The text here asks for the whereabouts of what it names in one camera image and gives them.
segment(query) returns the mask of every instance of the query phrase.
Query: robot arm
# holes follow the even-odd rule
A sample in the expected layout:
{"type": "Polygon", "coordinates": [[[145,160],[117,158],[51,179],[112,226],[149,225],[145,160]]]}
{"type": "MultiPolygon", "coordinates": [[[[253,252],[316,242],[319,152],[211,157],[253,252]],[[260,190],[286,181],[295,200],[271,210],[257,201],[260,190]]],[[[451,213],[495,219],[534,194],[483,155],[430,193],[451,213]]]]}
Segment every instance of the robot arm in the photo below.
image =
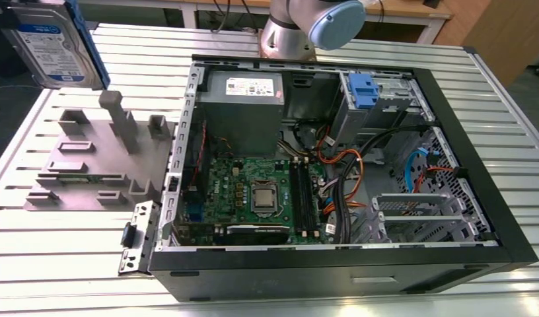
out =
{"type": "Polygon", "coordinates": [[[358,34],[366,10],[358,0],[272,0],[263,31],[263,55],[279,59],[310,59],[315,46],[340,48],[358,34]]]}

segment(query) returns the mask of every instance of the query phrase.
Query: aluminum workbench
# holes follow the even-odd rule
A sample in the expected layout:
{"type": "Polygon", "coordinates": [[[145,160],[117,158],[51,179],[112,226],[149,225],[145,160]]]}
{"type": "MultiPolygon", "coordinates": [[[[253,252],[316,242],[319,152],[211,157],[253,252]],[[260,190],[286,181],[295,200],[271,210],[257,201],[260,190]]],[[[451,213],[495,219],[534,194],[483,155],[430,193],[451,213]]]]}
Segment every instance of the aluminum workbench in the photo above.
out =
{"type": "MultiPolygon", "coordinates": [[[[191,54],[257,56],[247,33],[101,24],[93,39],[123,107],[177,121],[191,54]]],[[[352,41],[320,61],[430,68],[539,257],[539,134],[482,60],[462,48],[352,41]]],[[[177,304],[153,278],[117,277],[132,210],[23,210],[65,108],[108,118],[100,92],[44,90],[0,160],[0,312],[60,316],[539,316],[539,262],[438,295],[177,304]]]]}

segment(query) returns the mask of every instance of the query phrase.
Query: wire bundle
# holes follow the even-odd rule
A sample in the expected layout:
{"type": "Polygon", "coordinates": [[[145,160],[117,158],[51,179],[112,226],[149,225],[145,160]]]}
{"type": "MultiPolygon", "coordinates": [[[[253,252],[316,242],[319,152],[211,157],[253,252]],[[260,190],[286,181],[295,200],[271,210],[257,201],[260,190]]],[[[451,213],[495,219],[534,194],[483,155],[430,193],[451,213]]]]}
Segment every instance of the wire bundle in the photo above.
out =
{"type": "MultiPolygon", "coordinates": [[[[364,145],[359,148],[356,151],[359,155],[354,155],[346,166],[343,167],[343,170],[340,172],[340,175],[338,177],[338,181],[334,184],[334,187],[331,189],[331,196],[332,196],[332,205],[328,205],[324,208],[324,211],[327,213],[331,213],[332,210],[336,213],[336,231],[334,234],[334,243],[350,243],[350,232],[351,232],[351,221],[350,221],[350,210],[348,208],[351,207],[350,204],[354,204],[354,202],[350,202],[350,200],[355,192],[352,191],[347,197],[344,196],[344,181],[348,177],[350,171],[356,164],[356,161],[363,165],[363,157],[366,154],[371,151],[374,147],[378,146],[378,144],[387,139],[394,133],[398,133],[399,131],[426,131],[430,128],[427,125],[406,125],[402,127],[395,127],[391,129],[384,130],[382,133],[376,134],[372,136],[372,138],[364,143],[364,145]]],[[[322,138],[319,142],[319,152],[320,152],[320,145],[323,144],[324,138],[322,138]]]]}

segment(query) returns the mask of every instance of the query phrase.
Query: sticker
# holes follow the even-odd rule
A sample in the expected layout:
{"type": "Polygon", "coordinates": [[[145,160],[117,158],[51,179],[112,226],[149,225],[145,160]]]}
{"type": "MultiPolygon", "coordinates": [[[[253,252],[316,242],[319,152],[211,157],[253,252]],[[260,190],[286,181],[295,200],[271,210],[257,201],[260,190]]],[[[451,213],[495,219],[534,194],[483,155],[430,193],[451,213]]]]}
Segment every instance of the sticker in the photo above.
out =
{"type": "Polygon", "coordinates": [[[260,78],[228,78],[227,94],[235,96],[274,96],[274,80],[260,78]]]}
{"type": "Polygon", "coordinates": [[[59,27],[44,24],[21,24],[17,28],[25,46],[44,74],[57,81],[83,81],[84,73],[77,64],[71,43],[59,27]]]}
{"type": "Polygon", "coordinates": [[[328,234],[334,234],[336,232],[336,226],[327,223],[326,228],[324,228],[324,232],[328,233],[328,234]]]}
{"type": "Polygon", "coordinates": [[[331,137],[326,136],[326,137],[324,137],[324,142],[328,143],[330,146],[334,146],[334,143],[335,143],[336,141],[334,141],[334,139],[332,139],[331,137]]]}
{"type": "Polygon", "coordinates": [[[428,15],[428,17],[431,17],[431,18],[450,18],[450,15],[442,15],[439,13],[431,13],[428,15]]]}

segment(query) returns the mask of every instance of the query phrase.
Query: red cable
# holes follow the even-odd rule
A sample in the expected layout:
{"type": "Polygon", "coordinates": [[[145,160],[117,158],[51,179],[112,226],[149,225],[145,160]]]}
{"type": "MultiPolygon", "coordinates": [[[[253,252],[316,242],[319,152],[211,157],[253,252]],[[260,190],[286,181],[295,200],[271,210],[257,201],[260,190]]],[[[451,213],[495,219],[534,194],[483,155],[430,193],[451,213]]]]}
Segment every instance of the red cable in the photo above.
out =
{"type": "Polygon", "coordinates": [[[196,161],[196,169],[193,171],[193,177],[191,178],[189,187],[193,185],[193,182],[196,181],[196,177],[197,177],[197,173],[199,173],[199,164],[201,163],[201,159],[203,159],[203,149],[205,147],[205,139],[207,139],[207,122],[203,121],[201,149],[199,150],[199,157],[197,157],[197,161],[196,161]]]}

